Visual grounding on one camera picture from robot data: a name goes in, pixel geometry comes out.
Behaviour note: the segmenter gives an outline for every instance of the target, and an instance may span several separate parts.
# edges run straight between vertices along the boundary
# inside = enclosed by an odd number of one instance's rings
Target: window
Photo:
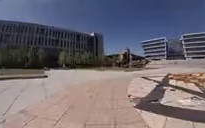
[[[51,36],[51,30],[50,29],[48,30],[48,36],[49,37]]]
[[[55,40],[54,40],[54,39],[52,39],[51,46],[55,46],[55,45],[54,45],[54,43],[55,43]]]
[[[45,33],[45,29],[44,29],[44,28],[41,28],[41,30],[40,30],[40,35],[44,35],[44,33]]]
[[[60,38],[60,34],[61,34],[61,32],[58,32],[58,38]]]
[[[39,28],[37,27],[37,29],[36,29],[36,34],[38,34],[39,33]]]
[[[53,37],[56,37],[56,32],[55,31],[53,31]]]
[[[44,41],[44,46],[47,46],[47,45],[48,45],[48,39],[46,38]]]
[[[185,39],[184,42],[205,41],[205,38]]]
[[[48,40],[48,46],[51,46],[51,39]]]
[[[37,38],[35,38],[34,40],[34,45],[37,45]]]
[[[6,26],[6,32],[8,32],[8,31],[9,31],[9,25]]]
[[[76,40],[77,40],[77,41],[80,41],[80,35],[79,35],[79,34],[76,35]]]
[[[66,47],[66,41],[64,41],[63,43],[64,43],[64,47]]]
[[[45,36],[48,36],[48,29],[45,30]]]
[[[24,32],[24,26],[20,25],[20,32],[23,33]]]
[[[58,47],[59,46],[59,40],[55,39],[55,46]]]
[[[27,31],[28,31],[28,26],[27,25],[25,26],[25,30],[24,31],[25,31],[25,33],[27,33]]]
[[[62,44],[63,44],[63,41],[61,40],[61,43],[60,43],[60,46],[61,46],[61,47],[63,47],[63,45],[62,45]]]
[[[63,32],[61,32],[61,38],[62,38],[62,39],[63,39],[63,34],[64,34],[64,33],[63,33]]]
[[[40,39],[40,38],[38,38],[38,45],[40,45],[40,42],[41,42],[41,39]]]

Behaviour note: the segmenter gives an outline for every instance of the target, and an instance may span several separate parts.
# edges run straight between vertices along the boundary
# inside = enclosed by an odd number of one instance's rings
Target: building
[[[35,23],[0,20],[0,47],[28,46],[59,53],[61,50],[74,56],[88,53],[94,63],[103,61],[103,35],[80,33],[63,28]]]
[[[148,60],[161,60],[167,58],[166,37],[145,40],[141,42],[144,55]]]
[[[205,32],[183,34],[181,40],[186,59],[205,58]]]
[[[168,39],[167,60],[179,60],[184,58],[183,44],[177,39]]]

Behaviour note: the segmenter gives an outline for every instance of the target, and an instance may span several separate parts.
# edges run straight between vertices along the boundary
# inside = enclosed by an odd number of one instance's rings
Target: tree
[[[88,63],[89,63],[89,64],[94,64],[94,63],[95,63],[95,61],[94,61],[94,56],[93,56],[92,53],[89,53],[89,60],[88,60]]]
[[[43,48],[38,49],[38,58],[39,58],[39,64],[41,67],[49,67],[50,66],[49,56],[44,51]]]
[[[62,50],[59,54],[59,64],[65,67],[65,65],[71,65],[72,59],[69,54],[65,53],[65,50]]]
[[[80,55],[80,53],[79,52],[77,52],[76,54],[75,54],[75,56],[74,56],[74,61],[75,61],[75,63],[76,64],[81,64],[82,63],[82,56]]]
[[[88,64],[89,63],[89,53],[88,52],[84,52],[82,55],[81,55],[81,59],[82,59],[82,62],[84,64]]]
[[[27,63],[27,47],[6,47],[0,49],[0,67],[23,68]]]
[[[25,65],[26,68],[39,68],[40,67],[37,48],[31,47],[28,50],[27,57],[28,57],[28,62]]]

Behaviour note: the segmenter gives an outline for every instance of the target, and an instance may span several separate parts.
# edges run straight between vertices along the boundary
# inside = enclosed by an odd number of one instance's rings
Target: sidewalk
[[[62,90],[7,117],[6,128],[148,128],[127,98],[131,77]]]
[[[131,82],[128,94],[151,128],[205,128],[205,93],[198,87],[142,75]]]

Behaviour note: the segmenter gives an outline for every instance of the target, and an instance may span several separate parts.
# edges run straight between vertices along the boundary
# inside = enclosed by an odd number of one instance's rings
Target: curb
[[[0,76],[0,80],[47,78],[46,74]]]

